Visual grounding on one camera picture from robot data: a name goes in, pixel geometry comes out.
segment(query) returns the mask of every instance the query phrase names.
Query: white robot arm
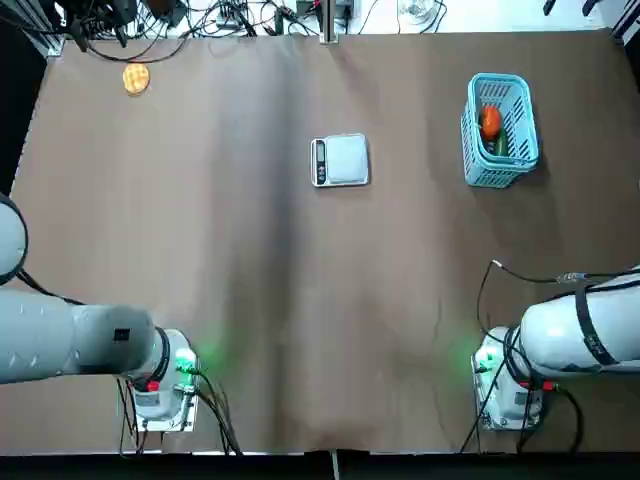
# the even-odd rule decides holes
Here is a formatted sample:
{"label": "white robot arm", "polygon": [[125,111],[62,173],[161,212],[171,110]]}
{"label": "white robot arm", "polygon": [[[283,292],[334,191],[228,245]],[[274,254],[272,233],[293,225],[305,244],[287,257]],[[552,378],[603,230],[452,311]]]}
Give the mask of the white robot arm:
{"label": "white robot arm", "polygon": [[[601,285],[579,287],[533,305],[515,328],[493,328],[471,358],[485,427],[520,430],[527,397],[525,424],[536,426],[544,380],[640,373],[638,312],[640,268],[635,268]],[[529,392],[532,385],[535,390]]]}
{"label": "white robot arm", "polygon": [[[22,269],[26,224],[0,194],[0,286]],[[134,386],[140,429],[192,430],[197,358],[178,330],[127,306],[70,305],[0,288],[0,384],[61,375],[110,374]]]}

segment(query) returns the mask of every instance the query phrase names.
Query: table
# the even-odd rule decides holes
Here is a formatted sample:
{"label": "table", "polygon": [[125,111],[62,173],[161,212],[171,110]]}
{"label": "table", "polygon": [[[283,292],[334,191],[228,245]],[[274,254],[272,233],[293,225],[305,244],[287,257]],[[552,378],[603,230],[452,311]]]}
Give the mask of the table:
{"label": "table", "polygon": [[[182,329],[247,451],[455,450],[474,418],[487,262],[529,275],[638,263],[640,98],[606,31],[191,41],[138,98],[122,68],[68,44],[48,69],[13,189],[26,266],[46,288]],[[522,75],[534,98],[540,166],[504,191],[463,178],[478,71]],[[339,132],[367,136],[371,185],[315,190],[309,141]],[[483,310],[517,324],[550,293],[496,274]],[[637,449],[637,380],[566,384],[585,449]],[[109,378],[0,395],[3,452],[116,448]],[[528,448],[566,448],[572,422],[557,402]],[[201,410],[162,448],[219,448],[214,425]],[[513,445],[483,434],[487,450]]]}

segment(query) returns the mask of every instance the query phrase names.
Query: cucumber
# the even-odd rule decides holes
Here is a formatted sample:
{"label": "cucumber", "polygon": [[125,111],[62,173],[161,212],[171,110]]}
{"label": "cucumber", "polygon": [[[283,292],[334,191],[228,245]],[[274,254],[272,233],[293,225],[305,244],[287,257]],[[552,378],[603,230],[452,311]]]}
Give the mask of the cucumber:
{"label": "cucumber", "polygon": [[498,155],[499,157],[509,156],[509,142],[507,140],[507,132],[504,131],[504,128],[500,129],[500,133],[498,133],[494,155]]}

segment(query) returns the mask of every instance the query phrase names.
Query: basket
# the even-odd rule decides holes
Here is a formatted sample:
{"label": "basket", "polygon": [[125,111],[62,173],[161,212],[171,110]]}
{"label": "basket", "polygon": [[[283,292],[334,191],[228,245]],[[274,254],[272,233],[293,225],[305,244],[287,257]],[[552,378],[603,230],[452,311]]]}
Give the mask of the basket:
{"label": "basket", "polygon": [[[469,82],[468,94],[460,121],[465,179],[479,187],[507,187],[533,170],[540,155],[529,87],[516,75],[479,73]],[[486,105],[500,110],[508,157],[493,155],[484,148],[477,119]]]}

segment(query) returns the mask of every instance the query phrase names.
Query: black cable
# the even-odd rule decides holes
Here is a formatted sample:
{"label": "black cable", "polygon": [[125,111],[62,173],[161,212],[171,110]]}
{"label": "black cable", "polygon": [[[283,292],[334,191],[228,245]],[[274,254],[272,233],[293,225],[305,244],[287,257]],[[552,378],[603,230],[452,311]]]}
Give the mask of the black cable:
{"label": "black cable", "polygon": [[525,443],[528,441],[528,438],[525,438],[525,430],[527,428],[527,421],[529,420],[529,412],[531,410],[531,401],[532,401],[532,392],[533,386],[531,385],[531,381],[527,385],[527,400],[524,404],[524,416],[522,417],[522,426],[520,427],[520,437],[518,438],[518,443],[516,443],[516,453],[522,453],[522,448]]}
{"label": "black cable", "polygon": [[487,403],[489,402],[489,398],[491,398],[491,392],[493,392],[493,389],[495,388],[496,383],[498,382],[498,376],[500,375],[500,372],[504,368],[506,362],[507,362],[506,358],[503,359],[502,362],[500,363],[500,366],[496,370],[495,376],[493,377],[493,380],[491,381],[491,384],[489,385],[489,390],[485,394],[484,401],[482,402],[482,405],[480,406],[480,409],[478,410],[478,414],[476,415],[476,419],[473,422],[473,425],[471,426],[471,430],[469,430],[469,433],[467,434],[467,438],[465,438],[465,440],[464,440],[464,442],[462,444],[462,447],[460,447],[460,450],[458,451],[458,453],[463,453],[465,451],[465,449],[467,448],[467,445],[469,444],[469,441],[471,440],[471,437],[473,436],[473,432],[476,430],[476,428],[478,428],[478,423],[480,422],[480,419],[482,418],[482,414],[484,413],[485,408],[487,408]]}
{"label": "black cable", "polygon": [[27,273],[26,270],[22,269],[20,270],[20,272],[18,272],[18,274],[16,275],[16,277],[21,280],[25,285],[31,287],[33,290],[37,291],[38,293],[41,293],[43,295],[46,295],[48,297],[57,297],[60,298],[62,300],[64,300],[67,303],[70,303],[72,305],[84,305],[84,303],[79,302],[77,300],[74,300],[72,298],[67,298],[67,297],[63,297],[60,295],[57,295],[55,293],[51,293],[48,290],[45,290],[38,282],[36,282],[33,277],[31,275],[29,275]]}
{"label": "black cable", "polygon": [[640,268],[632,268],[631,270],[625,270],[624,272],[609,272],[609,273],[585,273],[586,278],[613,278],[624,277],[626,275],[637,275],[640,273]]}
{"label": "black cable", "polygon": [[[487,269],[484,272],[484,276],[482,277],[482,282],[480,282],[480,288],[478,289],[478,296],[476,297],[476,322],[478,324],[478,327],[480,328],[480,331],[486,335],[487,337],[489,337],[492,340],[495,340],[496,342],[499,342],[501,344],[505,344],[505,341],[501,338],[498,338],[494,335],[492,335],[489,330],[487,330],[487,328],[483,325],[482,320],[480,320],[480,305],[482,303],[482,294],[484,292],[484,287],[487,284],[487,280],[489,279],[489,274],[491,273],[491,269],[493,268],[493,266],[496,263],[494,261],[489,262],[489,264],[487,265]],[[522,353],[522,351],[520,351],[520,349],[516,348],[515,346],[511,346],[511,349],[513,351],[515,351],[518,355],[520,355],[524,361],[527,363],[527,366],[530,368],[531,364],[529,363],[529,361],[527,360],[527,357],[524,355],[524,353]]]}
{"label": "black cable", "polygon": [[533,277],[527,277],[525,275],[521,275],[517,272],[514,272],[513,270],[510,270],[509,268],[505,267],[502,263],[493,260],[492,263],[494,265],[496,265],[497,267],[499,267],[500,269],[504,270],[505,272],[507,272],[509,275],[516,277],[519,280],[522,280],[524,282],[529,282],[529,283],[538,283],[538,284],[552,284],[552,283],[561,283],[560,281],[558,281],[558,277],[554,277],[554,278],[533,278]]}
{"label": "black cable", "polygon": [[444,8],[444,13],[442,14],[442,17],[440,17],[440,21],[438,22],[434,33],[438,31],[438,28],[440,28],[440,23],[442,22],[442,19],[445,17],[445,15],[447,14],[447,12],[449,11],[449,9],[447,8],[447,6],[444,4],[443,1],[440,0],[436,0],[436,3],[438,4],[438,10],[436,11],[436,15],[431,19],[431,23],[429,23],[429,25],[427,25],[426,27],[424,27],[422,30],[420,30],[420,33],[426,33],[427,30],[429,30],[431,27],[433,27],[433,25],[436,23],[436,21],[438,20],[438,17],[440,16],[440,11]]}
{"label": "black cable", "polygon": [[369,12],[367,13],[366,18],[364,19],[364,22],[363,22],[362,26],[360,27],[360,31],[358,31],[358,35],[360,35],[362,33],[362,31],[364,30],[364,26],[369,21],[369,15],[371,15],[371,12],[373,11],[373,7],[375,7],[378,4],[379,1],[380,0],[374,0],[374,2],[371,5],[371,7],[369,7]]}
{"label": "black cable", "polygon": [[236,441],[236,439],[231,435],[231,432],[229,431],[229,428],[226,422],[224,421],[219,408],[216,405],[214,405],[213,402],[209,400],[209,398],[207,398],[207,396],[204,393],[202,393],[200,389],[196,389],[196,395],[198,395],[198,397],[205,403],[205,405],[207,405],[207,407],[209,407],[209,409],[213,412],[214,416],[216,417],[216,420],[218,421],[218,426],[222,430],[222,436],[229,443],[231,449],[233,449],[236,455],[242,455],[243,454],[242,450],[240,449],[240,446],[238,445],[238,442]]}
{"label": "black cable", "polygon": [[433,29],[433,33],[438,33],[438,30],[440,30],[440,24],[442,23],[442,20],[444,19],[444,17],[447,16],[447,13],[449,12],[449,9],[447,8],[447,6],[444,4],[444,2],[441,2],[441,6],[442,8],[444,8],[444,13],[442,14],[442,16],[440,17],[440,20],[438,20],[438,24],[436,25],[436,28]]}
{"label": "black cable", "polygon": [[580,408],[578,401],[568,390],[556,386],[555,392],[565,396],[567,400],[569,400],[576,415],[576,430],[573,437],[573,442],[571,443],[571,447],[569,448],[569,453],[574,454],[578,451],[580,445],[582,445],[582,440],[584,438],[584,415],[582,414],[582,408]]}

